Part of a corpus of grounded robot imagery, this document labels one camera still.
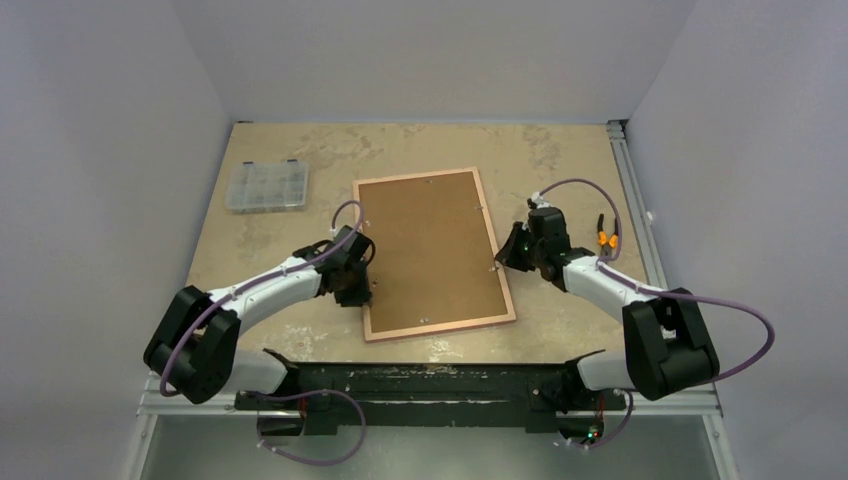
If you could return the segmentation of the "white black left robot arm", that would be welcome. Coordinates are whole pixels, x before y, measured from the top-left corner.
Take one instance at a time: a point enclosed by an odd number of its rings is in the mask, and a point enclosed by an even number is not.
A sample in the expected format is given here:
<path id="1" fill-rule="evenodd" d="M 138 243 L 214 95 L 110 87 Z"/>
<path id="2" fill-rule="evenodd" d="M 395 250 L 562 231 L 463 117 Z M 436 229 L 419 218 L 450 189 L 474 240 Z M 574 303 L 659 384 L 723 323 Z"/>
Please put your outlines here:
<path id="1" fill-rule="evenodd" d="M 273 350 L 246 351 L 240 337 L 297 303 L 332 295 L 341 307 L 372 298 L 367 268 L 376 244 L 350 226 L 293 252 L 281 264 L 235 285 L 179 290 L 149 341 L 143 361 L 164 397 L 202 404 L 220 393 L 258 393 L 272 408 L 297 399 L 294 365 Z"/>

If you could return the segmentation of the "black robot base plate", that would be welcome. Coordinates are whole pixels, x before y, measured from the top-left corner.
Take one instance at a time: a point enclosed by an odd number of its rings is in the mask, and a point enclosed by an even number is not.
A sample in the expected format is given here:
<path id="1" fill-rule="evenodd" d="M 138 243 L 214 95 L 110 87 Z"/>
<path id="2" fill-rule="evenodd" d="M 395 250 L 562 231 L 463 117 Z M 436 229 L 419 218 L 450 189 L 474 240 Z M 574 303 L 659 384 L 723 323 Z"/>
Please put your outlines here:
<path id="1" fill-rule="evenodd" d="M 267 433 L 334 435 L 341 426 L 519 428 L 587 436 L 603 412 L 625 410 L 607 389 L 583 388 L 573 361 L 529 364 L 303 362 L 267 398 L 240 393 L 238 410 L 291 412 Z"/>

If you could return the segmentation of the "clear plastic organizer box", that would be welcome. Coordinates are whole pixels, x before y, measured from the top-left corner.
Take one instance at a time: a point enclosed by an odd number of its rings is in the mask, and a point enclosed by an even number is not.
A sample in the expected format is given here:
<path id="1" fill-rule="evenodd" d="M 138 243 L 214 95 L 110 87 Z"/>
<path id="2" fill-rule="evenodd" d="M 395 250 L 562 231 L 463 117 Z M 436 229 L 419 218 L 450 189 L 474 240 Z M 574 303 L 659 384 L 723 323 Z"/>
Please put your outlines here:
<path id="1" fill-rule="evenodd" d="M 309 171 L 309 164 L 298 159 L 242 162 L 230 171 L 225 207 L 235 214 L 302 210 Z"/>

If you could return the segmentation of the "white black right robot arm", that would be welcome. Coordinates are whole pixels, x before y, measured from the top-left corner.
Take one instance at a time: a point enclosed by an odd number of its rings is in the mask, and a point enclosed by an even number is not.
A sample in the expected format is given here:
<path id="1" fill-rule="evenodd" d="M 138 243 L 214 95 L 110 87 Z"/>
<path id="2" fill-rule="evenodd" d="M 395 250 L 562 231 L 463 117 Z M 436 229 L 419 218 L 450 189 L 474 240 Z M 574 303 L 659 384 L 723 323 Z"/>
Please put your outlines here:
<path id="1" fill-rule="evenodd" d="M 513 224 L 495 259 L 513 270 L 538 272 L 622 325 L 623 350 L 590 353 L 566 363 L 561 392 L 569 404 L 584 407 L 600 391 L 611 389 L 657 400 L 718 375 L 717 352 L 688 291 L 653 293 L 608 268 L 594 252 L 572 246 L 558 208 L 530 210 L 526 221 Z"/>

